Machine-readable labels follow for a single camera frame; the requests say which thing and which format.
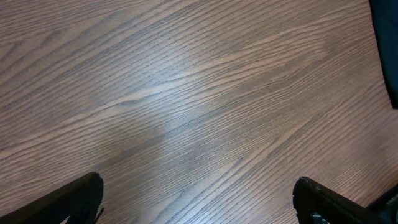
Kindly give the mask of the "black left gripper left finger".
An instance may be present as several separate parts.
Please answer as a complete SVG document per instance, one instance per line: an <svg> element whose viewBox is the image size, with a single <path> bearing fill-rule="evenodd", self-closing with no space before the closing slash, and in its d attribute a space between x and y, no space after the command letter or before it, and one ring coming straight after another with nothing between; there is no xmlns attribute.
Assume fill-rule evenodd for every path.
<svg viewBox="0 0 398 224"><path fill-rule="evenodd" d="M86 223L95 224L104 209L100 207L104 182L90 172L53 192L1 217L1 223Z"/></svg>

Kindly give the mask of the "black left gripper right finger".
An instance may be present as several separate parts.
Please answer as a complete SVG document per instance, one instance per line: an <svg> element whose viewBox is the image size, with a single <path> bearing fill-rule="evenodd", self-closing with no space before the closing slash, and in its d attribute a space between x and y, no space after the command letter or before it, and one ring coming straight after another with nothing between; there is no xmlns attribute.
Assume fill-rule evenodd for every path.
<svg viewBox="0 0 398 224"><path fill-rule="evenodd" d="M293 189L293 206L300 223L395 224L395 188L362 207L308 177L301 177Z"/></svg>

